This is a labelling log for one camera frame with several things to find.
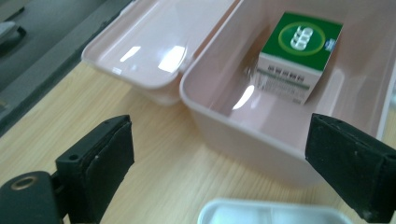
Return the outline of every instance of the box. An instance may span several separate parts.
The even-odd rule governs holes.
[[[283,14],[259,55],[256,88],[304,104],[323,74],[342,24]]]

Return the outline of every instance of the table surface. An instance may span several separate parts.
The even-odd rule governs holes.
[[[117,115],[133,121],[135,164],[102,223],[196,223],[216,198],[321,204],[365,223],[327,183],[295,189],[208,148],[182,103],[159,106],[127,83],[80,63],[0,138],[0,183],[55,171],[55,159],[96,125]],[[383,141],[396,147],[396,112]]]

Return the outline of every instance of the screw hole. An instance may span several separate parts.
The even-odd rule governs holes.
[[[71,155],[70,157],[69,157],[69,160],[70,161],[75,161],[75,160],[77,160],[78,159],[78,155]]]
[[[31,187],[36,181],[37,181],[37,177],[35,177],[33,175],[26,176],[24,178],[21,178],[21,179],[15,181],[11,185],[11,188],[13,190],[27,189],[27,188]]]

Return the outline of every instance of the white container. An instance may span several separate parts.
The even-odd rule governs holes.
[[[396,72],[396,2],[265,0],[239,3],[182,78],[180,94],[206,142],[293,186],[321,177],[304,159],[312,113],[381,138]],[[245,70],[284,11],[344,24],[305,105],[249,86]]]
[[[82,60],[161,105],[179,101],[184,69],[239,0],[133,1],[83,51]]]
[[[198,224],[352,224],[325,206],[217,199],[202,209]]]

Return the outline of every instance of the white tray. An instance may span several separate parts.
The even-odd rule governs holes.
[[[352,224],[325,206],[217,199],[202,209],[198,224]]]

